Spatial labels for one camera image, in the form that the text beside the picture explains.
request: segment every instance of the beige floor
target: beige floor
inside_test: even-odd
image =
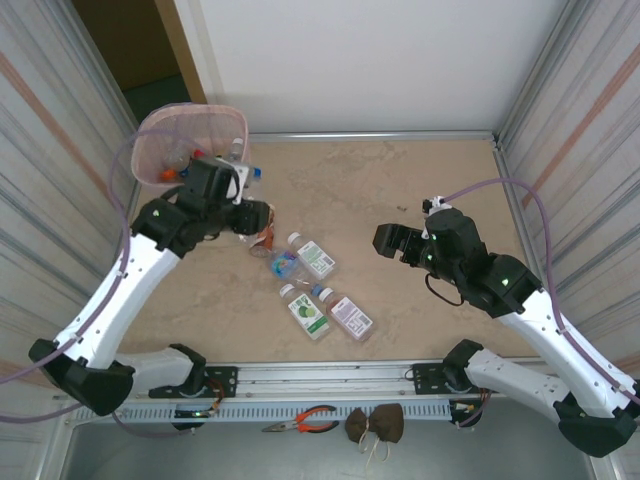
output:
[[[129,329],[128,352],[184,343],[209,361],[307,361],[439,358],[462,338],[504,356],[533,351],[482,312],[431,295],[424,271],[379,257],[371,240],[381,223],[422,226],[421,202],[498,176],[484,141],[262,144],[252,160],[276,207],[276,242],[294,230],[337,260],[327,283],[376,322],[364,344],[337,326],[313,343],[278,296],[281,283],[231,234],[188,254],[152,294]],[[140,203],[148,195],[141,195]],[[522,258],[501,187],[454,202],[473,218],[490,251]],[[437,287],[456,298],[450,286]]]

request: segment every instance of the pink mesh basket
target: pink mesh basket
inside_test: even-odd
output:
[[[138,128],[133,144],[131,169],[146,190],[160,195],[179,182],[163,182],[176,151],[226,156],[236,138],[244,141],[242,161],[250,163],[249,132],[244,115],[224,105],[195,103],[168,105],[152,112]]]

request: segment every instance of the white cord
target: white cord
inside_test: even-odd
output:
[[[367,438],[368,433],[369,433],[369,419],[367,418],[367,423],[366,423],[364,432],[362,433],[362,435],[360,436],[360,440],[358,441],[358,451],[360,453],[365,453],[367,450],[369,450],[369,445],[368,444],[364,448],[362,448],[362,445],[364,443],[364,440]],[[369,463],[371,463],[371,458],[374,455],[376,457],[376,460],[378,460],[380,463],[386,462],[391,457],[391,447],[389,446],[389,442],[384,442],[387,445],[387,454],[385,455],[385,457],[384,458],[380,458],[378,456],[378,444],[379,443],[380,443],[380,437],[378,437],[376,435],[376,439],[373,442],[373,446],[371,447],[371,453],[369,454],[369,458],[367,459],[367,463],[364,466],[364,473],[367,476],[368,476]]]

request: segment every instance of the bottle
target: bottle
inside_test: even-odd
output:
[[[280,289],[280,297],[311,340],[318,340],[329,332],[329,320],[309,295],[287,283]]]
[[[333,318],[349,335],[364,342],[373,332],[373,320],[360,310],[349,297],[325,288],[318,295],[327,316]]]
[[[264,201],[262,193],[262,170],[258,167],[252,169],[252,174],[247,180],[242,196],[247,200]],[[273,248],[275,209],[269,205],[269,221],[267,226],[255,235],[238,235],[240,241],[249,246],[249,253],[258,258],[268,257]]]
[[[180,180],[189,174],[191,154],[186,147],[174,147],[165,159],[167,168],[160,173],[160,179],[165,182]]]
[[[289,250],[282,248],[273,249],[267,258],[269,270],[281,280],[292,283],[296,288],[311,292],[322,290],[322,285],[313,278],[296,257]]]
[[[241,138],[234,138],[231,142],[231,148],[229,149],[229,161],[239,162],[242,160],[242,153],[244,152],[244,140]]]
[[[298,232],[289,235],[287,243],[296,252],[305,267],[318,280],[323,280],[335,270],[336,262],[315,242]]]

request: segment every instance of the blue bottle cap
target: blue bottle cap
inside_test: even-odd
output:
[[[314,297],[317,297],[318,295],[320,295],[320,292],[322,290],[324,290],[324,287],[318,283],[311,289],[311,295],[313,295]]]

